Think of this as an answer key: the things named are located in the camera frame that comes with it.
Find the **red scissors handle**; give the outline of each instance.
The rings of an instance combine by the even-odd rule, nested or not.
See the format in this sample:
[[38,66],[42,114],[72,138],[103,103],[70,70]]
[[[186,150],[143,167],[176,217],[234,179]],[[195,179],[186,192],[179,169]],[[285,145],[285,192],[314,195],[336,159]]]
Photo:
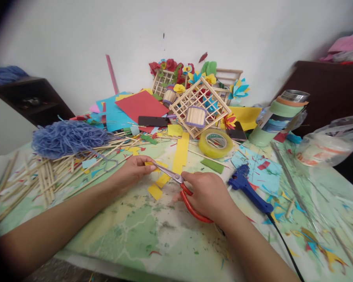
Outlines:
[[186,188],[187,191],[189,191],[189,194],[190,196],[193,195],[193,193],[188,190],[188,188],[184,185],[184,183],[182,183],[180,186],[182,187],[183,191],[180,191],[180,195],[182,196],[182,199],[184,201],[184,203],[186,204],[186,207],[187,207],[187,210],[194,216],[196,217],[198,220],[202,221],[202,222],[206,222],[206,223],[213,223],[213,220],[199,214],[197,211],[195,211],[193,209],[193,207],[191,206],[191,203],[189,202],[188,198],[187,198],[187,195],[186,193],[184,192],[185,191],[185,188],[183,188],[183,186]]

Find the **person's right hand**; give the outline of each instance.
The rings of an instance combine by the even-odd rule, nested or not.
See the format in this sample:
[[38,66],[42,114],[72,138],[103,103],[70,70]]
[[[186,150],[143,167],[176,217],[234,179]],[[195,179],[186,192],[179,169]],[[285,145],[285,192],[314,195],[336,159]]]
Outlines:
[[188,200],[196,211],[215,222],[224,220],[237,209],[222,179],[212,172],[182,172],[185,181],[193,186]]

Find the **plastic container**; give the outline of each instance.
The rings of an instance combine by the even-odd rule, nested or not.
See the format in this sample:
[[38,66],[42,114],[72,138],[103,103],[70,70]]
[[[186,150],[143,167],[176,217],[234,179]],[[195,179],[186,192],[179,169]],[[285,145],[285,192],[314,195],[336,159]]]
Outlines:
[[285,90],[271,103],[248,140],[259,147],[267,146],[304,109],[309,96],[310,94],[306,92]]
[[307,147],[297,153],[297,159],[304,165],[315,166],[340,155],[348,156],[353,151],[353,142],[340,138],[315,134]]

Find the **floor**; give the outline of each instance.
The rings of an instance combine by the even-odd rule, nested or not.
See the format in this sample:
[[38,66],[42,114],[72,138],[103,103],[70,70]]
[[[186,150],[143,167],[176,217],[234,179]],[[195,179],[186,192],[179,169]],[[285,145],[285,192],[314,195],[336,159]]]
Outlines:
[[127,282],[126,280],[109,277],[90,270],[79,268],[56,258],[37,269],[24,282]]

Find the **dark wooden furniture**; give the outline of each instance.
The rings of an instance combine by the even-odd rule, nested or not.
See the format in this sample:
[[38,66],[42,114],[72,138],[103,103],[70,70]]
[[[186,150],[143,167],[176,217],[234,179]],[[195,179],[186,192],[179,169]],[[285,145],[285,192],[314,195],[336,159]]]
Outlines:
[[[28,109],[21,108],[22,100],[29,97],[40,98],[42,104]],[[0,85],[0,99],[35,126],[44,127],[59,121],[58,115],[62,119],[75,116],[45,78],[26,77]]]
[[[353,116],[353,65],[298,61],[275,98],[286,89],[310,93],[304,126],[293,131],[298,136]],[[334,168],[353,184],[353,153]]]

